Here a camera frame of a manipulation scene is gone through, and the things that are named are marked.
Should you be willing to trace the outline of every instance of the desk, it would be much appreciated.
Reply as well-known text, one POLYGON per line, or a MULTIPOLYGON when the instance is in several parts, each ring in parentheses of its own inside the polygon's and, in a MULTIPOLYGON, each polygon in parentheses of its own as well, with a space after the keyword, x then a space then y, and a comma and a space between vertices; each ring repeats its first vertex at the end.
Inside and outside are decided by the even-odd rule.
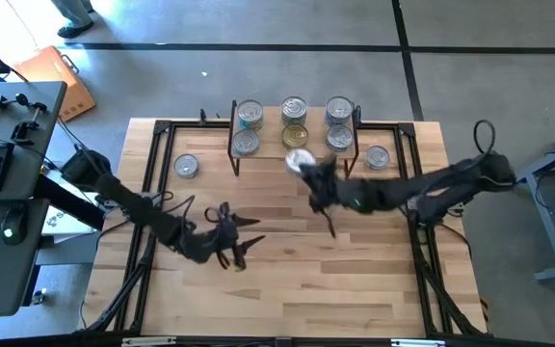
MULTIPOLYGON (((0 83, 0 94, 8 100, 17 93, 24 93, 29 102, 41 102, 48 112, 42 113, 37 122, 40 128, 30 131, 34 142, 31 149, 45 153, 53 133, 66 84, 63 82, 0 83)), ((14 126, 30 120, 32 108, 10 104, 0 109, 0 140, 9 140, 14 126)), ((0 192, 0 315, 16 313, 27 292, 34 289, 38 275, 35 265, 36 250, 46 211, 52 204, 92 226, 102 226, 102 212, 92 204, 82 201, 40 174, 42 158, 39 154, 16 146, 0 192), (25 240, 16 246, 5 245, 1 237, 1 221, 10 208, 11 200, 28 200, 28 226, 25 240)))
MULTIPOLYGON (((154 122, 132 119, 128 127, 118 177, 132 191, 142 186, 154 122)), ((417 122, 415 129, 423 171, 446 166, 439 124, 417 122)), ((222 129, 176 130, 169 165, 178 155, 192 153, 200 172, 186 180, 170 170, 167 190, 174 192, 174 199, 165 208, 196 195, 189 217, 199 230, 207 230, 212 226, 204 222, 204 208, 228 200, 241 216, 262 220, 241 228, 241 240, 267 237, 250 250, 248 269, 241 273, 223 270, 215 257, 197 265, 158 245, 142 334, 424 335, 408 229, 399 211, 361 216, 335 208, 332 217, 338 238, 333 240, 325 218, 312 214, 307 205, 307 187, 285 172, 283 160, 250 160, 235 177, 225 155, 227 140, 222 129)), ((164 143, 158 151, 152 190, 156 190, 164 143)), ((398 176, 395 160, 380 172, 365 167, 362 157, 373 145, 386 147, 395 158, 392 134, 360 130, 361 159, 353 176, 398 176)), ((109 216, 105 227, 121 220, 121 216, 109 216)), ((457 219, 447 219, 446 224, 463 232, 457 219)), ((122 227, 100 241, 85 298, 88 322, 98 317, 121 285, 132 229, 122 227)), ((485 331, 466 245, 440 228, 437 245, 447 291, 470 322, 485 331)), ((134 291, 126 327, 136 298, 134 291)), ((440 326, 437 305, 433 311, 440 326)))

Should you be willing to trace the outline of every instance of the silver can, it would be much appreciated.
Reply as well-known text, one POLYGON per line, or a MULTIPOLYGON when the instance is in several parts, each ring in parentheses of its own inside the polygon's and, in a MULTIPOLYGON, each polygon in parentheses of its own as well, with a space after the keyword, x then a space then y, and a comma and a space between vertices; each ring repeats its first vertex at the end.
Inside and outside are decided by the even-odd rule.
POLYGON ((365 154, 365 165, 372 170, 386 169, 390 161, 389 152, 384 147, 372 146, 365 154))
POLYGON ((239 155, 254 155, 259 148, 260 139, 253 130, 239 130, 232 137, 232 149, 239 155))
POLYGON ((191 179, 198 174, 198 159, 192 154, 182 154, 174 161, 174 170, 181 178, 191 179))
POLYGON ((298 96, 289 96, 281 102, 281 120, 285 125, 304 125, 307 104, 298 96))
POLYGON ((332 126, 327 132, 327 147, 334 152, 343 152, 353 144, 353 132, 347 126, 332 126))
POLYGON ((245 100, 237 106, 239 124, 244 129, 258 130, 262 127, 263 109, 256 100, 245 100))
POLYGON ((309 150, 293 149, 286 154, 286 171, 301 177, 301 164, 315 165, 316 157, 309 150))
POLYGON ((329 126, 346 123, 353 114, 353 103, 344 96, 334 96, 325 107, 325 123, 329 126))

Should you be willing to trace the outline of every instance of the black desk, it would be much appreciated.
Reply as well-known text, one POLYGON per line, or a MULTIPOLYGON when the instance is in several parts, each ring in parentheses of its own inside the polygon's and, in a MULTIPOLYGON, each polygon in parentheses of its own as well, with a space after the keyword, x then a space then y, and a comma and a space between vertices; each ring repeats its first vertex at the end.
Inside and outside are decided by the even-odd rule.
MULTIPOLYGON (((31 148, 40 153, 47 150, 65 92, 64 82, 0 83, 0 93, 7 99, 24 93, 30 102, 41 102, 48 108, 37 119, 39 130, 29 133, 34 142, 31 148)), ((0 110, 0 139, 9 140, 14 126, 19 121, 30 120, 33 114, 33 109, 18 104, 0 110)), ((14 314, 26 302, 27 294, 33 292, 39 269, 35 265, 36 253, 49 204, 96 229, 102 228, 102 211, 41 175, 41 164, 39 154, 15 147, 0 192, 0 315, 14 314), (1 238, 1 221, 11 200, 29 200, 27 237, 16 246, 5 245, 1 238)))

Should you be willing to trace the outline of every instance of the gold can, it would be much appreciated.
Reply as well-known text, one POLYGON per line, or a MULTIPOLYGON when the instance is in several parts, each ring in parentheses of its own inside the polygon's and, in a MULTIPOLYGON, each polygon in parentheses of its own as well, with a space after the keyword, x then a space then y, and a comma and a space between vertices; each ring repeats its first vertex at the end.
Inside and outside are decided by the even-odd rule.
POLYGON ((288 125, 281 131, 281 142, 286 148, 303 147, 308 137, 303 125, 288 125))

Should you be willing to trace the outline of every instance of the can lid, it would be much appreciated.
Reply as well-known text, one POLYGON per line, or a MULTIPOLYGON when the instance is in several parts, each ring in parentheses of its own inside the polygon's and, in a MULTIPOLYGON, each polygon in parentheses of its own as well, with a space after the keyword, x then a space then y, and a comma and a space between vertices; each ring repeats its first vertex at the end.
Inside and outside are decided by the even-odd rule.
POLYGON ((198 159, 192 154, 182 154, 174 161, 177 174, 187 176, 198 170, 198 159))
POLYGON ((305 145, 307 137, 307 129, 302 125, 288 125, 281 131, 281 139, 289 147, 305 145))
POLYGON ((248 154, 256 151, 260 146, 260 139, 255 131, 244 129, 237 131, 232 137, 232 146, 241 154, 248 154))
POLYGON ((333 147, 346 148, 353 144, 353 132, 347 126, 332 126, 327 133, 327 141, 333 147))
POLYGON ((389 152, 380 146, 372 146, 367 149, 367 154, 365 155, 365 161, 373 168, 386 168, 389 165, 391 157, 389 152))
POLYGON ((307 104, 298 96, 289 96, 281 102, 281 112, 288 118, 300 118, 307 112, 307 104))
POLYGON ((262 118, 262 105, 256 100, 242 101, 237 107, 237 115, 245 121, 257 121, 262 118))
POLYGON ((353 103, 344 96, 334 96, 327 101, 327 111, 333 117, 345 119, 353 113, 353 103))
POLYGON ((300 174, 301 164, 314 165, 316 157, 307 149, 293 149, 286 154, 286 165, 293 173, 300 174))

